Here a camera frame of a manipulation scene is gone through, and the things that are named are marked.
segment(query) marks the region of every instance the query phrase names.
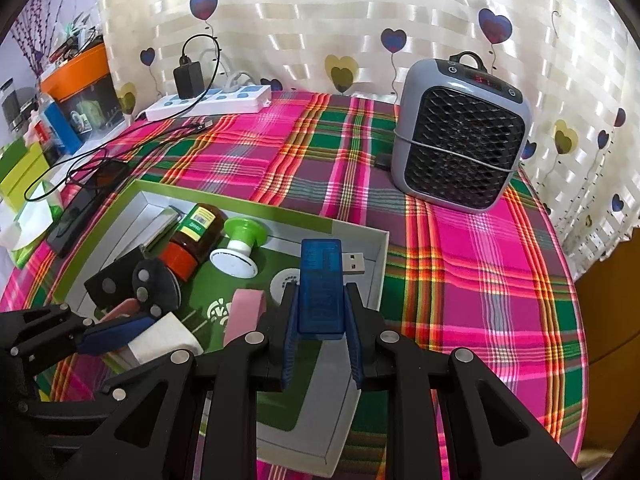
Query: white striped curtain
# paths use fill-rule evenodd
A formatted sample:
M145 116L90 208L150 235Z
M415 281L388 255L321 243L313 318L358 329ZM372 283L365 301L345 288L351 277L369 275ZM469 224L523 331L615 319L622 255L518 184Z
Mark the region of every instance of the white striped curtain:
M202 32L224 73L390 101L414 62L473 50L529 100L523 165L574 276L638 224L640 53L607 0L100 0L100 13L136 112L175 91L182 44ZM188 54L210 77L206 38Z

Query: green box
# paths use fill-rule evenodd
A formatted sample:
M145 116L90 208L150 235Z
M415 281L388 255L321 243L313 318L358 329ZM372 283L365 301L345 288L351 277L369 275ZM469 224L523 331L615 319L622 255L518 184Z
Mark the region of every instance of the green box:
M23 148L24 142L16 140L0 158L0 176L13 161L12 167L0 180L0 194L14 212L20 211L24 205L24 193L31 187L31 184L33 184L31 187L31 192L33 192L49 169L49 163L38 142L34 142L28 149L22 150ZM20 153L22 154L20 158L15 160L15 157Z
M188 306L181 307L176 315L206 351L222 348L222 320L228 314L224 306L237 288L264 290L268 308L277 308L270 295L271 279L284 268L298 266L300 243L305 238L339 238L343 252L363 253L364 274L345 276L344 281L358 285L367 308L379 309L387 232L144 180L132 182L87 235L58 282L54 291L56 300L65 301L82 316L95 316L95 305L84 290L84 282L113 262L126 247L135 245L145 227L165 208L171 206L186 214L195 203L214 205L230 218L254 218L270 232L267 243L254 248L252 253L259 269L255 278L231 278L205 262L193 281L184 287ZM126 352L110 354L110 359L127 367ZM331 476L351 427L359 395L351 379L344 338L303 342L298 346L294 375L287 391L258 397L258 457L310 474Z

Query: orange jar lid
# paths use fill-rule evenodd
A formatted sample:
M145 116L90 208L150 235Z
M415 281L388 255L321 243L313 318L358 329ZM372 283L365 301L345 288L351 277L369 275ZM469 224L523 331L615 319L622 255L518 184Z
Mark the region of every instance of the orange jar lid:
M172 242L169 242L160 259L184 282L189 281L193 271L198 267L198 261L189 251Z
M40 89L60 102L109 73L107 49L101 43L57 69L40 84Z

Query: power strip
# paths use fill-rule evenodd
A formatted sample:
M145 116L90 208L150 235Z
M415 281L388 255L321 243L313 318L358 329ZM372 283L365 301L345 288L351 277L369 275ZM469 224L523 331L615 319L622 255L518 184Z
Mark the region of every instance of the power strip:
M180 99L177 95L165 96L146 109L146 118L149 121L166 119L192 105L199 97ZM212 88L202 101L182 117L255 114L270 104L270 86L243 86L230 93L224 93L220 88Z

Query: digital display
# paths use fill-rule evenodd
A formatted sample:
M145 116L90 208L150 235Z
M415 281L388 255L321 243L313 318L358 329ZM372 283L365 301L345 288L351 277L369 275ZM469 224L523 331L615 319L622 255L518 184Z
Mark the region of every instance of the digital display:
M473 81L475 81L478 84L484 85L484 86L489 86L490 88L494 88L497 91L502 91L502 85L500 84L499 81L496 81L495 79L491 78L489 79L488 77L484 77L480 74L472 74L470 77Z

